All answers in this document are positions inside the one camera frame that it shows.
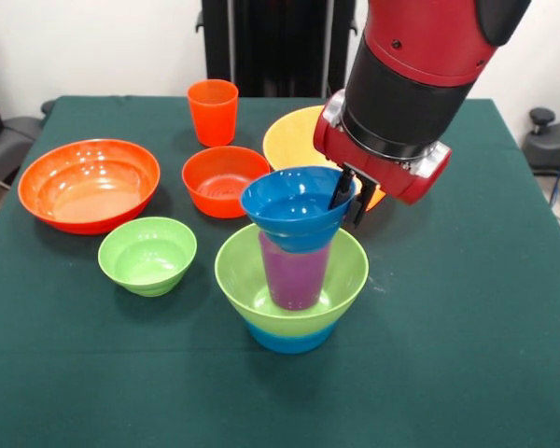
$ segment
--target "green bowl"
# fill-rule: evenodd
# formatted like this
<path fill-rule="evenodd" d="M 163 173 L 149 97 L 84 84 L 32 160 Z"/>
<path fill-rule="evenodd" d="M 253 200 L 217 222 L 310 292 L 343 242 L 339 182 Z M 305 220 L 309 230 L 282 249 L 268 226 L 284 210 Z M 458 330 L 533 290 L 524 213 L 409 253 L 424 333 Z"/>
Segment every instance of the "green bowl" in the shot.
<path fill-rule="evenodd" d="M 182 222 L 142 217 L 110 232 L 98 262 L 115 283 L 144 297 L 166 294 L 183 277 L 197 253 L 197 240 Z"/>
<path fill-rule="evenodd" d="M 301 311 L 277 306 L 270 297 L 255 224 L 240 229 L 219 249 L 216 280 L 234 309 L 250 324 L 273 335 L 299 337 L 336 322 L 365 285 L 365 249 L 340 229 L 332 240 L 319 302 Z"/>

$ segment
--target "table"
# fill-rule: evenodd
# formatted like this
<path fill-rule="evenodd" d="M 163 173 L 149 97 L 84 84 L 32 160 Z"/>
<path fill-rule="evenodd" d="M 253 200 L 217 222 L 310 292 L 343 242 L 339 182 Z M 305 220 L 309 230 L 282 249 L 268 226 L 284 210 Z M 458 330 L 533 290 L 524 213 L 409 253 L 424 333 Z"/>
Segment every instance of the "table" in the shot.
<path fill-rule="evenodd" d="M 237 145 L 315 99 L 241 99 Z M 149 148 L 144 216 L 196 233 L 173 293 L 102 275 L 103 236 L 56 231 L 13 191 L 0 213 L 0 447 L 560 447 L 560 229 L 494 104 L 466 101 L 424 200 L 386 200 L 353 232 L 369 281 L 330 339 L 260 348 L 213 275 L 246 218 L 215 220 L 180 178 L 201 149 L 178 98 L 64 97 L 29 162 L 78 139 Z"/>

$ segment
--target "orange cup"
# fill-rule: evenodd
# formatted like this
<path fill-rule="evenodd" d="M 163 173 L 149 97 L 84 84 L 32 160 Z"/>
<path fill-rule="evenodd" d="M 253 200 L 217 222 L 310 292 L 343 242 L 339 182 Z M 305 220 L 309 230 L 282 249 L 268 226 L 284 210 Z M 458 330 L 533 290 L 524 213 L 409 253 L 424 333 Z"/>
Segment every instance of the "orange cup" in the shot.
<path fill-rule="evenodd" d="M 210 217 L 243 217 L 241 194 L 270 172 L 263 156 L 246 147 L 210 147 L 190 157 L 182 177 L 195 206 Z"/>
<path fill-rule="evenodd" d="M 230 143 L 236 128 L 237 87 L 223 79 L 206 79 L 190 86 L 187 98 L 200 143 L 207 147 Z"/>

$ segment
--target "yellow bowl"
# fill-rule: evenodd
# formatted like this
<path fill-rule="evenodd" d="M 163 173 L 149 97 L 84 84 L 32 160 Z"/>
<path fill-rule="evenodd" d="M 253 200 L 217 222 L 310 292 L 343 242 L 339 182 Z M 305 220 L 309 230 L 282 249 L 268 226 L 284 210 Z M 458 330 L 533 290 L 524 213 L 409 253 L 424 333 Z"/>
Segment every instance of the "yellow bowl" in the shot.
<path fill-rule="evenodd" d="M 263 154 L 274 170 L 309 165 L 338 167 L 314 148 L 315 124 L 323 108 L 322 105 L 314 105 L 295 110 L 270 126 L 263 137 Z M 358 179 L 356 182 L 359 192 L 361 183 Z M 367 210 L 371 210 L 384 196 L 385 193 L 378 187 Z"/>

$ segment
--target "red robot arm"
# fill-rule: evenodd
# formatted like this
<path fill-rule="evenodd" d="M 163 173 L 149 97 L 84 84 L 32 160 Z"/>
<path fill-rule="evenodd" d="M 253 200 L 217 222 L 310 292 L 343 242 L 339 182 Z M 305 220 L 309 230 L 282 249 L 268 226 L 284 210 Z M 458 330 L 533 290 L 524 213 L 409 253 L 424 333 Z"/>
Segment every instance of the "red robot arm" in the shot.
<path fill-rule="evenodd" d="M 406 203 L 423 197 L 451 156 L 441 135 L 529 3 L 370 0 L 350 78 L 315 128 L 315 148 L 343 168 L 333 203 L 353 175 Z M 358 197 L 356 222 L 370 196 Z"/>

